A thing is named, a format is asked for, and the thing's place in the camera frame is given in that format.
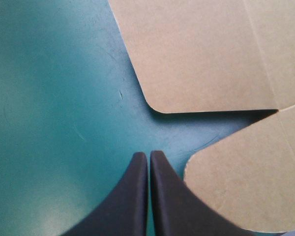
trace teal floor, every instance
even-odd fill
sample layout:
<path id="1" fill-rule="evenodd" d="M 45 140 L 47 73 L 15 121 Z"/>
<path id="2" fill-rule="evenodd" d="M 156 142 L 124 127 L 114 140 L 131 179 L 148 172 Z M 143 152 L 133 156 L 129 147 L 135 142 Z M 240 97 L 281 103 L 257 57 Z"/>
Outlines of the teal floor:
<path id="1" fill-rule="evenodd" d="M 0 0 L 0 236 L 59 235 L 134 152 L 162 149 L 182 176 L 190 155 L 263 115 L 154 112 L 107 0 Z"/>

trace scratch mark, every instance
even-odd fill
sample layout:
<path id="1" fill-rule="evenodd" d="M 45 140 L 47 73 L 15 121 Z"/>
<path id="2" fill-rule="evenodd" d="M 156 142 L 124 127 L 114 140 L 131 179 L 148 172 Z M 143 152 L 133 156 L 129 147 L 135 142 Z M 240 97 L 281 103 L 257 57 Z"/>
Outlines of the scratch mark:
<path id="1" fill-rule="evenodd" d="M 205 144 L 201 145 L 200 147 L 197 147 L 197 148 L 195 148 L 195 149 L 188 150 L 188 151 L 183 151 L 183 152 L 177 154 L 177 156 L 179 156 L 179 155 L 183 155 L 183 154 L 186 154 L 186 153 L 195 153 L 195 152 L 197 152 L 197 151 L 199 151 L 199 150 L 201 150 L 201 149 L 203 149 L 203 148 L 206 148 L 207 146 L 209 146 L 209 144 L 213 143 L 214 140 L 216 140 L 216 138 L 219 137 L 219 135 L 220 135 L 220 134 L 218 133 L 218 134 L 215 135 L 212 139 L 210 139 L 209 141 L 207 141 Z"/>
<path id="2" fill-rule="evenodd" d="M 113 59 L 114 61 L 117 61 L 117 59 L 111 54 L 109 53 L 106 49 L 104 49 L 101 46 L 97 46 L 99 49 L 103 50 L 107 55 L 109 55 L 111 57 L 111 59 Z"/>
<path id="3" fill-rule="evenodd" d="M 87 140 L 84 138 L 84 136 L 80 133 L 80 131 L 78 130 L 76 124 L 73 124 L 73 129 L 74 131 L 77 133 L 77 135 L 84 141 L 86 142 Z"/>
<path id="4" fill-rule="evenodd" d="M 122 94 L 121 90 L 119 90 L 119 95 L 120 95 L 120 98 L 123 100 L 123 94 Z"/>
<path id="5" fill-rule="evenodd" d="M 206 142 L 205 144 L 201 145 L 199 148 L 194 149 L 193 151 L 198 151 L 202 148 L 205 148 L 206 146 L 208 146 L 209 144 L 211 144 L 216 138 L 218 138 L 220 136 L 220 134 L 218 133 L 217 135 L 214 136 L 214 138 L 212 138 L 210 141 Z"/>

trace brown cardboard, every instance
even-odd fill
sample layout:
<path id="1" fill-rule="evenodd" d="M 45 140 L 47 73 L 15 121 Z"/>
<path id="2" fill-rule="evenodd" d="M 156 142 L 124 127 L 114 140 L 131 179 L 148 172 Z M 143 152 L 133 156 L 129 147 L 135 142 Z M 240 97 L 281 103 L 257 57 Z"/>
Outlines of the brown cardboard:
<path id="1" fill-rule="evenodd" d="M 295 0 L 109 2 L 155 110 L 295 104 Z"/>
<path id="2" fill-rule="evenodd" d="M 295 0 L 109 0 L 148 104 L 279 109 L 199 151 L 185 181 L 260 232 L 295 229 Z"/>
<path id="3" fill-rule="evenodd" d="M 184 180 L 242 228 L 295 230 L 295 107 L 199 151 L 187 163 Z"/>

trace cardboard edge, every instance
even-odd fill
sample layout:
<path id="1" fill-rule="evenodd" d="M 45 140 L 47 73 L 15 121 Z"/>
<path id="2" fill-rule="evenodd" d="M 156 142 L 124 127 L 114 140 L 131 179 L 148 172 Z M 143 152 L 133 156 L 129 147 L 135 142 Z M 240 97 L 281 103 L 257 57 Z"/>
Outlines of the cardboard edge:
<path id="1" fill-rule="evenodd" d="M 125 46 L 125 48 L 126 48 L 126 51 L 127 51 L 128 57 L 129 57 L 129 60 L 130 60 L 130 62 L 131 62 L 132 69 L 133 69 L 133 71 L 134 71 L 134 73 L 135 73 L 135 75 L 136 75 L 137 82 L 139 83 L 139 86 L 140 86 L 141 92 L 142 92 L 142 94 L 143 94 L 143 97 L 144 97 L 144 99 L 145 99 L 147 105 L 148 105 L 151 109 L 153 109 L 154 111 L 156 111 L 156 112 L 159 112 L 159 113 L 162 113 L 162 114 L 173 114 L 173 112 L 171 112 L 171 111 L 162 111 L 161 109 L 159 109 L 159 108 L 157 108 L 156 106 L 154 106 L 154 105 L 151 103 L 151 101 L 148 100 L 148 96 L 145 94 L 144 89 L 143 89 L 144 86 L 142 86 L 140 80 L 138 79 L 138 75 L 137 75 L 137 72 L 136 72 L 135 66 L 133 65 L 133 62 L 132 62 L 131 56 L 130 56 L 130 54 L 129 54 L 129 50 L 128 50 L 128 48 L 127 48 L 127 44 L 125 43 L 124 38 L 123 38 L 123 35 L 122 35 L 122 32 L 121 32 L 121 30 L 120 30 L 120 26 L 119 26 L 118 19 L 117 19 L 116 15 L 114 14 L 113 7 L 112 7 L 112 5 L 111 5 L 111 3 L 110 3 L 111 1 L 108 0 L 107 2 L 108 2 L 108 6 L 109 6 L 109 8 L 110 8 L 110 11 L 111 11 L 112 15 L 114 16 L 115 23 L 116 23 L 116 25 L 117 25 L 117 27 L 118 27 L 118 30 L 119 30 L 119 34 L 120 34 L 121 39 L 122 39 L 122 41 L 123 41 L 123 44 L 124 44 L 124 46 Z"/>

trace cardboard flap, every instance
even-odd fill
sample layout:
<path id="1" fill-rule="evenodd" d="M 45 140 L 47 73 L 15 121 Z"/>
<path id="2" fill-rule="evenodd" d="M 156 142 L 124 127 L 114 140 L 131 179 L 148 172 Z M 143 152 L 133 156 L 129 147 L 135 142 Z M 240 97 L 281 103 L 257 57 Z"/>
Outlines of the cardboard flap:
<path id="1" fill-rule="evenodd" d="M 184 180 L 245 229 L 295 230 L 295 106 L 199 151 Z"/>
<path id="2" fill-rule="evenodd" d="M 277 108 L 242 0 L 109 3 L 155 110 Z"/>
<path id="3" fill-rule="evenodd" d="M 245 0 L 279 109 L 295 104 L 295 0 Z"/>

